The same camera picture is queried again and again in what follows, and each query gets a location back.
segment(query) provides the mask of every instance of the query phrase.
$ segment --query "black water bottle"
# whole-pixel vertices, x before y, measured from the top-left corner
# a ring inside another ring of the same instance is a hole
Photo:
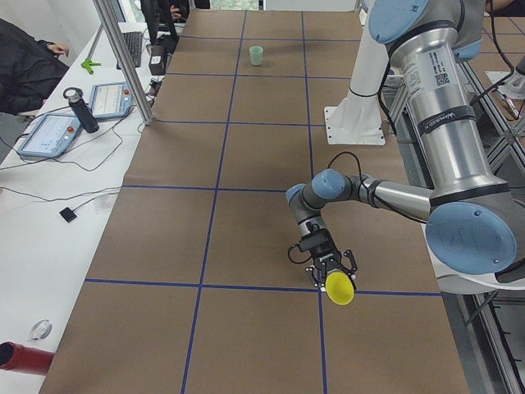
[[[75,113],[80,124],[88,133],[94,133],[98,130],[97,120],[94,118],[91,109],[87,106],[82,98],[82,90],[78,88],[67,88],[64,90],[64,99],[67,99],[69,106]]]

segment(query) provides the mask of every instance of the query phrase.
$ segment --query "green clip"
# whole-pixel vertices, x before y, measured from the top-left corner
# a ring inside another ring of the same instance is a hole
[[[82,68],[85,68],[89,74],[93,74],[93,68],[91,68],[91,66],[100,66],[101,63],[95,63],[87,57],[80,65]]]

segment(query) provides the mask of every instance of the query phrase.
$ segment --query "white table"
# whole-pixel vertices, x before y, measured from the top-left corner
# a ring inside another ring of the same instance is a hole
[[[144,31],[145,24],[122,24],[121,29]],[[101,62],[102,65],[95,66],[92,75],[80,67],[92,42],[93,39],[75,60],[40,113],[66,106],[67,101],[62,97],[66,87],[81,88],[84,97],[89,99],[93,84],[125,80],[122,72],[116,69],[116,59],[104,33],[92,56],[93,61]],[[149,56],[144,50],[141,67],[137,69],[144,88],[151,79],[148,60]],[[91,135],[83,131],[71,147],[101,135],[115,123],[115,120],[100,121],[99,131]],[[142,118],[135,109],[115,128],[122,138],[122,145],[96,171],[87,172],[73,164],[49,161],[0,171],[0,186],[46,199],[120,186],[139,142],[138,129],[142,128],[141,124]],[[93,168],[119,142],[115,134],[108,132],[59,159]],[[11,151],[2,167],[21,163],[17,154]],[[86,204],[77,212],[78,218],[70,223],[62,219],[59,211],[65,207],[76,208],[94,196],[47,203],[8,190],[0,193],[0,342],[13,341],[50,351],[57,349],[116,196],[107,195]],[[52,322],[51,334],[42,341],[28,343],[31,327],[42,319]],[[42,382],[43,377],[40,376],[0,370],[2,394],[35,394]]]

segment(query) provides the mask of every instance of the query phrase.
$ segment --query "green cup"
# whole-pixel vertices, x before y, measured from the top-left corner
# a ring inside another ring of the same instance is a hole
[[[249,58],[253,66],[260,66],[263,64],[263,47],[255,45],[249,48]]]

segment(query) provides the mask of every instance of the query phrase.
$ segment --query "tablet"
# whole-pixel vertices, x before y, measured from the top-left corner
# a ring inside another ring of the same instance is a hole
[[[131,109],[133,97],[126,82],[94,85],[89,107],[95,119],[125,117]]]
[[[20,156],[55,158],[66,152],[80,132],[74,115],[46,113],[17,150]]]

